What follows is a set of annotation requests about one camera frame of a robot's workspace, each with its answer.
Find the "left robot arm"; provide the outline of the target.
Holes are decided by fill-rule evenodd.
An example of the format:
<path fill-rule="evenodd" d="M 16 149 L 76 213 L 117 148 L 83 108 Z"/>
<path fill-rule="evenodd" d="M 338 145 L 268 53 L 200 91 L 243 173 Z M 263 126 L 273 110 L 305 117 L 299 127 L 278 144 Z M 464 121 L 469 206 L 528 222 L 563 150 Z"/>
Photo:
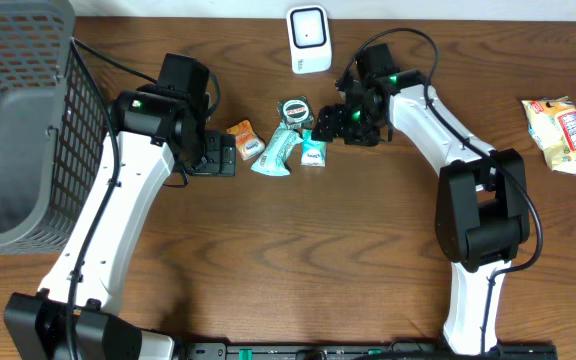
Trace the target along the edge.
<path fill-rule="evenodd" d="M 174 172 L 231 177 L 235 139 L 206 123 L 218 108 L 216 75 L 169 53 L 157 79 L 121 92 L 101 163 L 71 237 L 34 295 L 14 293 L 4 324 L 24 359 L 183 359 L 172 335 L 119 316 L 128 268 L 153 201 Z"/>

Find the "light green pack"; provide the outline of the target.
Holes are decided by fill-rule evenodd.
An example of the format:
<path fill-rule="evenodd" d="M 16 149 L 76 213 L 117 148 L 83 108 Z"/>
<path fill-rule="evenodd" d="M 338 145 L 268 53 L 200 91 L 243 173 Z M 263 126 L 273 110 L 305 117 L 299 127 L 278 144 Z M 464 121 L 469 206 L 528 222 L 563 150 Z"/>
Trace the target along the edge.
<path fill-rule="evenodd" d="M 290 171 L 285 162 L 293 148 L 302 142 L 303 139 L 297 131 L 279 126 L 251 170 L 266 176 L 288 176 Z"/>

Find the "yellow snack bag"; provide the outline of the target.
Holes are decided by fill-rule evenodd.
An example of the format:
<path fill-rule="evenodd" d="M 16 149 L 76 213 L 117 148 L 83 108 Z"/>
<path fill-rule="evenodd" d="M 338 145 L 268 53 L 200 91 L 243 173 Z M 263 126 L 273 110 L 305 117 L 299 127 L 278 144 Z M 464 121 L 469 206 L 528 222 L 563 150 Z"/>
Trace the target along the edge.
<path fill-rule="evenodd" d="M 568 96 L 522 100 L 528 132 L 554 172 L 576 175 L 576 107 Z"/>

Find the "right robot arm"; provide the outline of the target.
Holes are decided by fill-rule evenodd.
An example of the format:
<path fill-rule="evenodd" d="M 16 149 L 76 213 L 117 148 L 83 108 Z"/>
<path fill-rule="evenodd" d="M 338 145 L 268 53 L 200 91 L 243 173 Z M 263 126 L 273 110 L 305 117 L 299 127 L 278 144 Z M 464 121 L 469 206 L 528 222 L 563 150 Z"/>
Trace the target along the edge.
<path fill-rule="evenodd" d="M 312 137 L 372 147 L 398 131 L 438 176 L 435 235 L 451 263 L 442 335 L 456 355 L 488 355 L 497 345 L 500 283 L 529 236 L 522 157 L 496 150 L 469 131 L 419 70 L 400 70 L 385 44 L 360 50 L 358 73 L 343 75 L 340 104 L 323 107 Z"/>

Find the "orange snack pack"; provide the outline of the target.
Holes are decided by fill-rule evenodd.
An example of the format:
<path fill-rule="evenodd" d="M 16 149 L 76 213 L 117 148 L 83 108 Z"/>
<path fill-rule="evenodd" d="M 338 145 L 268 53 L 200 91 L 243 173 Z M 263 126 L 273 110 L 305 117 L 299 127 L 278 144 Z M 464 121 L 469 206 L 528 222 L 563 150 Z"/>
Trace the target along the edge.
<path fill-rule="evenodd" d="M 228 128 L 226 133 L 235 136 L 236 148 L 244 161 L 265 150 L 265 143 L 258 137 L 249 120 L 243 120 Z"/>

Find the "small teal tissue pack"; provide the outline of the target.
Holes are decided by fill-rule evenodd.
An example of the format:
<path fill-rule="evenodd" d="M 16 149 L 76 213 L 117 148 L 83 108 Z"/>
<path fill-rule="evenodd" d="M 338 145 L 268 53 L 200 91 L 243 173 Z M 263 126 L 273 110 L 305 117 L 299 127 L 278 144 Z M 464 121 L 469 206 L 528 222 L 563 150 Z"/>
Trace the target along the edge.
<path fill-rule="evenodd" d="M 301 165 L 324 167 L 326 165 L 327 143 L 314 140 L 310 129 L 302 131 L 302 139 Z"/>

